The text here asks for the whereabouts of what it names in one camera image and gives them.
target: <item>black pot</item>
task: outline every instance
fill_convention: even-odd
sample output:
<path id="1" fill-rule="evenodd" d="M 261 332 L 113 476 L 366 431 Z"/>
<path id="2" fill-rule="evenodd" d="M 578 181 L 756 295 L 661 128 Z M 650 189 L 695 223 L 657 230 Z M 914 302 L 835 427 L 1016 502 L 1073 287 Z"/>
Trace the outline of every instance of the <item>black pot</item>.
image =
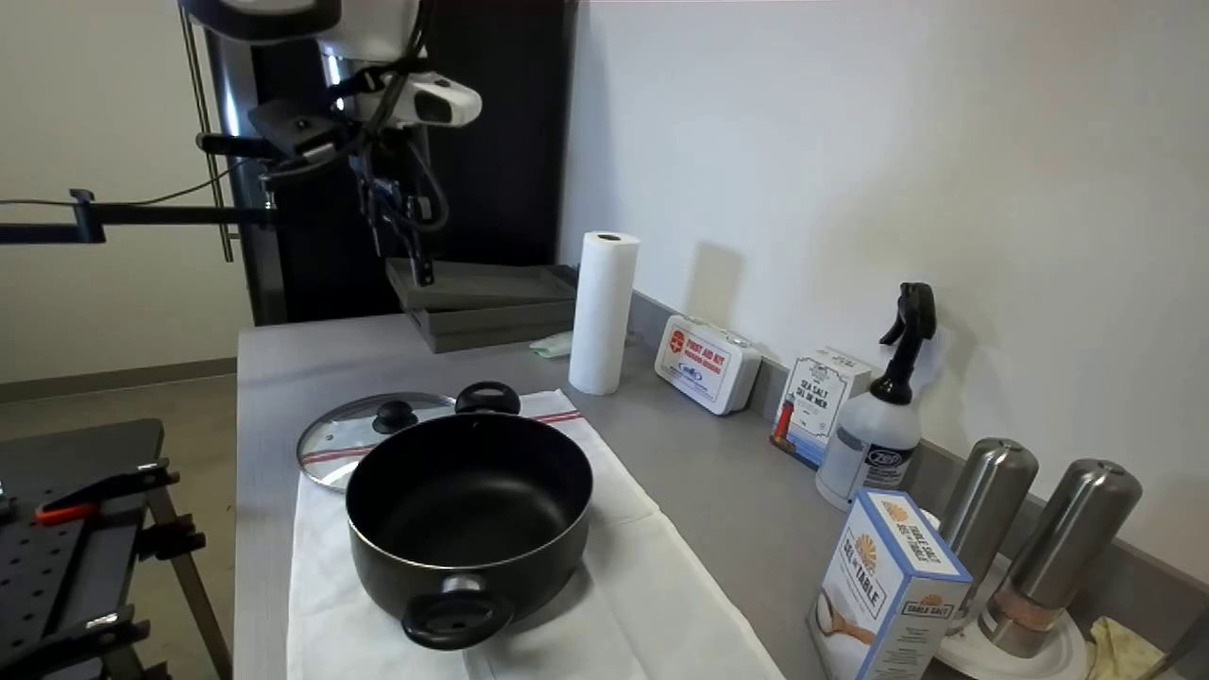
<path id="1" fill-rule="evenodd" d="M 593 468 L 518 412 L 514 389 L 468 385 L 457 416 L 385 438 L 348 480 L 355 574 L 419 646 L 491 638 L 582 563 Z"/>

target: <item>countertop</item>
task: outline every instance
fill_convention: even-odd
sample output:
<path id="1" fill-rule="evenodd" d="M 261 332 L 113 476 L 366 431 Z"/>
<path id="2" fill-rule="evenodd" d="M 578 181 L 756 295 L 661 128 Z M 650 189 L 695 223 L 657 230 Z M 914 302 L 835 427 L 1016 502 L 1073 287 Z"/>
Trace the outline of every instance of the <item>countertop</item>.
<path id="1" fill-rule="evenodd" d="M 525 348 L 434 355 L 408 317 L 272 325 L 238 340 L 234 676 L 276 680 L 287 661 L 295 446 L 310 419 L 366 393 L 457 393 L 499 378 L 521 393 L 563 389 L 646 495 L 748 616 L 786 676 L 824 676 L 805 604 L 824 578 L 843 514 L 812 468 L 767 442 L 752 412 L 714 419 L 631 348 L 612 397 L 567 385 L 567 363 Z"/>

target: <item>black spray nozzle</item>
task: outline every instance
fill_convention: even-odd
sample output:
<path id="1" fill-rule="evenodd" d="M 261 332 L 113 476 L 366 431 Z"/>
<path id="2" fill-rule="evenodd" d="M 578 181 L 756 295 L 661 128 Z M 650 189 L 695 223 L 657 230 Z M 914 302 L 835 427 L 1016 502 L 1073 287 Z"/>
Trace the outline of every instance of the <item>black spray nozzle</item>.
<path id="1" fill-rule="evenodd" d="M 895 325 L 880 344 L 899 344 L 884 378 L 869 385 L 873 397 L 911 404 L 911 370 L 922 340 L 937 336 L 937 302 L 929 283 L 903 283 Z"/>

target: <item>pot handle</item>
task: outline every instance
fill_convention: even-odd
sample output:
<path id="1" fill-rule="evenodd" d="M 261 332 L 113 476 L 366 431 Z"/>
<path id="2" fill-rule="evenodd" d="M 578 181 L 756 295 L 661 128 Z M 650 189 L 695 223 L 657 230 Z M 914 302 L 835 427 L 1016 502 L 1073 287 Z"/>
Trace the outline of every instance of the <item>pot handle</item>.
<path id="1" fill-rule="evenodd" d="M 514 608 L 487 593 L 480 578 L 446 578 L 442 593 L 423 593 L 404 612 L 404 635 L 431 650 L 465 650 L 491 638 Z"/>
<path id="2" fill-rule="evenodd" d="M 510 389 L 502 382 L 476 382 L 476 385 L 457 393 L 457 416 L 472 416 L 472 412 L 518 416 L 521 412 L 521 397 L 518 397 L 518 389 Z"/>

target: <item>white wall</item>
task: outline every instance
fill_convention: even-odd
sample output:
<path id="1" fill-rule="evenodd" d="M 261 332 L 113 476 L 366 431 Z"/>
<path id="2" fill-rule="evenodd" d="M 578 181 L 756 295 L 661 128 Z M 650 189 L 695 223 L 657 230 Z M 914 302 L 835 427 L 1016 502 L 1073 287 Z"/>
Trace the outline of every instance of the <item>white wall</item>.
<path id="1" fill-rule="evenodd" d="M 4 0 L 0 196 L 144 200 L 208 178 L 178 4 Z M 68 212 L 0 208 L 0 223 Z M 0 249 L 0 382 L 230 359 L 249 325 L 215 230 L 113 227 L 110 246 Z"/>
<path id="2" fill-rule="evenodd" d="M 1122 461 L 1126 540 L 1209 582 L 1205 72 L 1205 0 L 586 0 L 563 261 L 635 230 L 642 295 L 782 363 L 873 359 L 929 280 L 926 434 L 1028 442 L 1043 495 Z"/>

